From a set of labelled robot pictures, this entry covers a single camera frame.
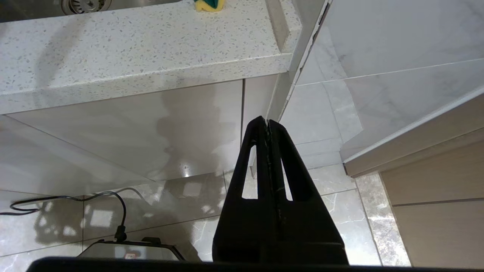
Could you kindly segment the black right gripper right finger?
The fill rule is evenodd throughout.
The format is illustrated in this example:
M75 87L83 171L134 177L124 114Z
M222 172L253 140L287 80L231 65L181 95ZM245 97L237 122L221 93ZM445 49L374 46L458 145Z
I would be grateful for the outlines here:
M268 122L271 188L283 261L348 265L344 241L285 127Z

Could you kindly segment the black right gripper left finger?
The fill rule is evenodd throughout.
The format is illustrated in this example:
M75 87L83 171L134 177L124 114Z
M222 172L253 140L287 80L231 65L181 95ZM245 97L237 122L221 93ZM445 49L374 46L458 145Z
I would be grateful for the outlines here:
M243 198L252 148L256 148L258 197ZM213 260L282 263L280 212L281 162L273 154L271 132L261 116L251 120L213 239Z

